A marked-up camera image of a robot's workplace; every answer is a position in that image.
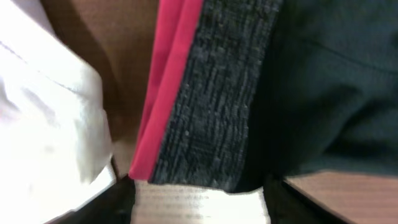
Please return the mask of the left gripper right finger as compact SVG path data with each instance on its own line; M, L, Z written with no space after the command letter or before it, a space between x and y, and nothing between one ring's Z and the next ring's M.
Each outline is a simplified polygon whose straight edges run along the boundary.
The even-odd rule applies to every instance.
M271 224L348 224L286 181L271 175L264 179L263 196Z

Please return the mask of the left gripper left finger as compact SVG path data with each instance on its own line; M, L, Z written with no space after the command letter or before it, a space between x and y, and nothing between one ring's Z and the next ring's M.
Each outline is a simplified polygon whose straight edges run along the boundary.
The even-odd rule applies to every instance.
M124 176L85 206L49 224L130 224L135 199L135 183Z

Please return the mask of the black leggings with red waistband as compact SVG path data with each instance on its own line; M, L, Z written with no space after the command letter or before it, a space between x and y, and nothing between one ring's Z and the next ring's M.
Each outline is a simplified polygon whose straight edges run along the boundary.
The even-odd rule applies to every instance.
M130 178L319 170L397 175L397 1L161 1Z

